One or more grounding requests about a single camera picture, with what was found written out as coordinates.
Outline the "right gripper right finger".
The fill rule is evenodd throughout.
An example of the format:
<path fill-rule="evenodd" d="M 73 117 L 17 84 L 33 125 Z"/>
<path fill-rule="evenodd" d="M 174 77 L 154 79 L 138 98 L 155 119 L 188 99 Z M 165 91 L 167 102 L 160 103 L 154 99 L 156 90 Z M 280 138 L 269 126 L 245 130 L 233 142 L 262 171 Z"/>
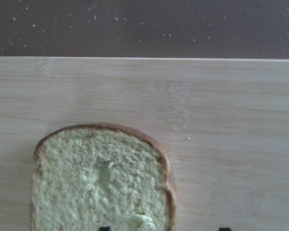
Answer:
<path fill-rule="evenodd" d="M 230 227 L 219 227 L 218 231 L 231 231 Z"/>

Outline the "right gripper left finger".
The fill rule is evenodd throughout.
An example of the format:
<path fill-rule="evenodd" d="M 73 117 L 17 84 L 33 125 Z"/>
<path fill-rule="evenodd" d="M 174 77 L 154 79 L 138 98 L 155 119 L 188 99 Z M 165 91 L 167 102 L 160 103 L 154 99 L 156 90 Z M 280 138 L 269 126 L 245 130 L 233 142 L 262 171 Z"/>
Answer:
<path fill-rule="evenodd" d="M 110 231 L 110 226 L 99 227 L 98 231 Z"/>

